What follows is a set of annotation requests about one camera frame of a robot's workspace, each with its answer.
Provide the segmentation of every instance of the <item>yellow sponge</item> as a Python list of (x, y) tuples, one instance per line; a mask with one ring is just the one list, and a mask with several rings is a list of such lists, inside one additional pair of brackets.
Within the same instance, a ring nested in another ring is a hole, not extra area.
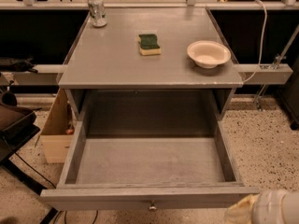
[(139, 51), (143, 56), (160, 55), (161, 48), (158, 45), (158, 37), (155, 34), (139, 35)]

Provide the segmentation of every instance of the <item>ceramic bowl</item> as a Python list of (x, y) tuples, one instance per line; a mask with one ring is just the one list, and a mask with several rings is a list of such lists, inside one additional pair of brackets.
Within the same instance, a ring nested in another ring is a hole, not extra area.
[(188, 46), (187, 53), (197, 65), (205, 69), (214, 68), (231, 59), (230, 50), (214, 41), (193, 42)]

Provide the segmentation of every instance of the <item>cardboard box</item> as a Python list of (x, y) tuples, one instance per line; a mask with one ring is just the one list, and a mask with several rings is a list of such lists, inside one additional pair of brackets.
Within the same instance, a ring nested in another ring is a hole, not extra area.
[(48, 163), (65, 161), (73, 138), (72, 134), (66, 134), (67, 114), (67, 97), (64, 90), (58, 90), (40, 135), (40, 141)]

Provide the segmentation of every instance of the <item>black cable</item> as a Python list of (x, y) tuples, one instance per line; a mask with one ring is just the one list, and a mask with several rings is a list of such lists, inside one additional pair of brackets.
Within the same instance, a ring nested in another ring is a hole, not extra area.
[(55, 217), (55, 219), (54, 219), (54, 221), (53, 221), (53, 224), (55, 224), (56, 223), (56, 221), (58, 220), (58, 218), (59, 218), (59, 216), (62, 214), (62, 211), (60, 211), (57, 215), (56, 215), (56, 217)]
[[(58, 218), (58, 216), (59, 216), (61, 213), (62, 213), (62, 212), (59, 212), (59, 213), (58, 213), (58, 215), (56, 216), (56, 218), (55, 218), (53, 224), (55, 224), (56, 219)], [(65, 211), (65, 213), (64, 213), (64, 224), (66, 224), (66, 215), (67, 215), (67, 211)], [(99, 215), (99, 211), (96, 210), (95, 217), (94, 217), (94, 220), (93, 220), (93, 224), (95, 223), (96, 219), (98, 218), (98, 215)]]
[(25, 161), (17, 152), (14, 152), (15, 155), (17, 155), (19, 157), (20, 160), (22, 160), (28, 167), (30, 167), (33, 171), (35, 171), (38, 175), (40, 175), (41, 177), (43, 177), (47, 182), (49, 182), (55, 189), (56, 186), (49, 181), (45, 176), (43, 176), (41, 173), (38, 172), (38, 170), (36, 170), (34, 167), (32, 167), (27, 161)]
[(66, 224), (66, 214), (67, 214), (67, 211), (65, 211), (65, 213), (64, 213), (64, 224)]
[(22, 160), (29, 168), (31, 168), (33, 171), (35, 171), (38, 175), (40, 175), (41, 177), (43, 177), (47, 182), (49, 182), (55, 189), (56, 186), (49, 181), (45, 176), (43, 176), (41, 173), (38, 172), (38, 170), (36, 170), (34, 167), (32, 167), (27, 161), (25, 161), (13, 148), (12, 146), (7, 142), (7, 139), (2, 135), (2, 138), (4, 140), (4, 142), (7, 144), (7, 146), (14, 152), (15, 155), (17, 155), (19, 157), (20, 160)]
[(95, 223), (95, 221), (96, 221), (98, 215), (99, 215), (99, 211), (97, 210), (96, 213), (95, 213), (95, 217), (94, 217), (94, 220), (93, 220), (93, 224)]
[(39, 139), (40, 139), (40, 135), (36, 139), (35, 147), (37, 146)]

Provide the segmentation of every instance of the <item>gray cabinet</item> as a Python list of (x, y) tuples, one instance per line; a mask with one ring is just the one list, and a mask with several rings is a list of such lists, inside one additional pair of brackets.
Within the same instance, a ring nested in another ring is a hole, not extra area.
[[(231, 61), (205, 70), (187, 57), (194, 40), (220, 40), (206, 10), (107, 16), (103, 29), (87, 24), (60, 80), (78, 123), (57, 189), (42, 198), (57, 210), (152, 210), (228, 207), (256, 193), (244, 187), (221, 125), (239, 74)], [(150, 32), (160, 56), (139, 54), (136, 37)]]

